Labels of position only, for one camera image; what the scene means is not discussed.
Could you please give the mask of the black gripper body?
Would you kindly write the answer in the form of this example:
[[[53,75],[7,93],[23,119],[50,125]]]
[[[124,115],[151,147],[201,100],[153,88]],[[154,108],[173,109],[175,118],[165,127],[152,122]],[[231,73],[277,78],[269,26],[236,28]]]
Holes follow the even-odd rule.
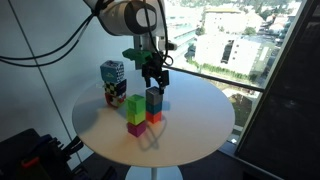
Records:
[[[158,54],[152,53],[142,65],[142,76],[145,78],[168,80],[169,71],[163,70],[162,65],[163,59]]]

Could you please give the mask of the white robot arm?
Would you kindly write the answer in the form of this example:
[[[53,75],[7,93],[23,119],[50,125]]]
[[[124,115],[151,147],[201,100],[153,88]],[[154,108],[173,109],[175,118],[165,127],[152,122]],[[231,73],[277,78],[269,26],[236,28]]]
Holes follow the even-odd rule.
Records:
[[[154,79],[158,92],[163,94],[169,84],[169,72],[162,66],[172,47],[168,40],[164,0],[83,1],[110,35],[140,38],[140,48],[127,49],[122,55],[141,66],[147,87]]]

